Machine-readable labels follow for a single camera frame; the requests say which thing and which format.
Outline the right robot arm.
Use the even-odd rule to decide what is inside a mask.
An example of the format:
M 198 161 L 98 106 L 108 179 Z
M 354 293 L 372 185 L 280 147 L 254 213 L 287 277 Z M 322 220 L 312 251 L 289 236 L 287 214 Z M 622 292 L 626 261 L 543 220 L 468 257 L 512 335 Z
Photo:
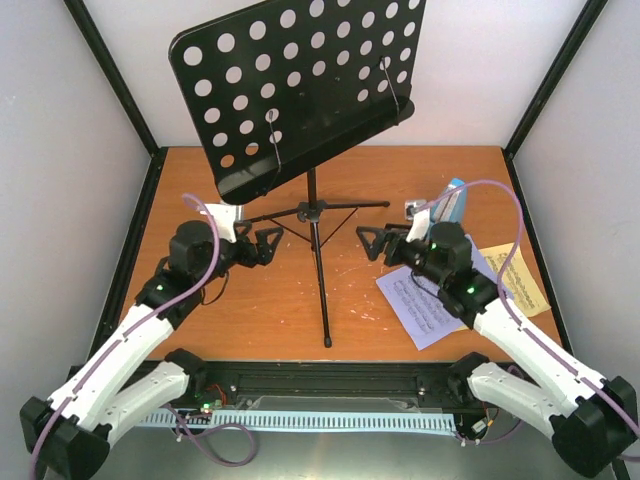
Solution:
M 472 353 L 455 366 L 460 400 L 507 411 L 549 439 L 576 473 L 593 478 L 639 439 L 637 395 L 624 378 L 607 379 L 533 324 L 497 282 L 473 263 L 461 225 L 440 222 L 424 239 L 407 230 L 360 226 L 370 260 L 402 265 L 437 288 L 444 310 L 497 345 L 527 373 L 522 379 Z

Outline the black music stand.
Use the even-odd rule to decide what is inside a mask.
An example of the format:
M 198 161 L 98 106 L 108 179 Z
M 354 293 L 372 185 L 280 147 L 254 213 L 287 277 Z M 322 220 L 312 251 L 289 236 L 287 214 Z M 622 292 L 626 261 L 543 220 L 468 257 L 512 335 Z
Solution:
M 319 253 L 319 165 L 415 110 L 421 1 L 263 1 L 178 33 L 168 59 L 221 199 L 244 205 L 298 176 L 293 214 Z

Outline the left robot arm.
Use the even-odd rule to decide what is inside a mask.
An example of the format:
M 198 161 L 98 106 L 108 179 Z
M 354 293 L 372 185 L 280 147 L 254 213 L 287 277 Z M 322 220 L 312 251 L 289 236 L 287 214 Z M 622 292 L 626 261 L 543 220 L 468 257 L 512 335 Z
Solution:
M 20 410 L 27 450 L 36 466 L 65 479 L 90 479 L 112 447 L 152 411 L 182 398 L 201 400 L 208 390 L 205 363 L 177 349 L 150 373 L 131 379 L 151 351 L 203 305 L 203 290 L 234 266 L 268 265 L 282 238 L 280 227 L 258 230 L 248 222 L 213 229 L 204 221 L 179 225 L 154 275 L 125 318 L 91 358 L 47 399 L 32 397 Z

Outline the blue metronome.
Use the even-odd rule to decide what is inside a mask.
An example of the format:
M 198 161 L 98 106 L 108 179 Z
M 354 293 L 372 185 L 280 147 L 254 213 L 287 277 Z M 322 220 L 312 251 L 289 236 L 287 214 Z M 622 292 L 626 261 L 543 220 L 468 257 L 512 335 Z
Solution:
M 437 202 L 431 209 L 431 222 L 461 223 L 465 213 L 466 199 L 467 191 L 463 189 Z

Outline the yellow sheet music page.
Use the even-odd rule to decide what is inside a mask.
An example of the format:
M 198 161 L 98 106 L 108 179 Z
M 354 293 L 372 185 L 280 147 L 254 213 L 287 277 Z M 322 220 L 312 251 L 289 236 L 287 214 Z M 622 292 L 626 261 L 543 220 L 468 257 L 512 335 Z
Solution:
M 479 252 L 490 269 L 494 273 L 498 273 L 512 247 L 512 243 L 503 244 L 480 249 Z M 535 317 L 550 309 L 550 305 L 531 274 L 520 249 L 516 250 L 509 263 L 503 281 L 517 307 L 528 318 Z

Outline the white sheet music page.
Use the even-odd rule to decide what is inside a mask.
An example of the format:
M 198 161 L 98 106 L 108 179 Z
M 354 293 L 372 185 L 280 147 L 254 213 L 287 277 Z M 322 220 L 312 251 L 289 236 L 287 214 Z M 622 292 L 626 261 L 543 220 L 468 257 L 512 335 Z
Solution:
M 417 349 L 510 318 L 508 296 L 468 236 L 407 242 L 404 255 L 406 264 L 387 265 L 395 269 L 376 284 Z

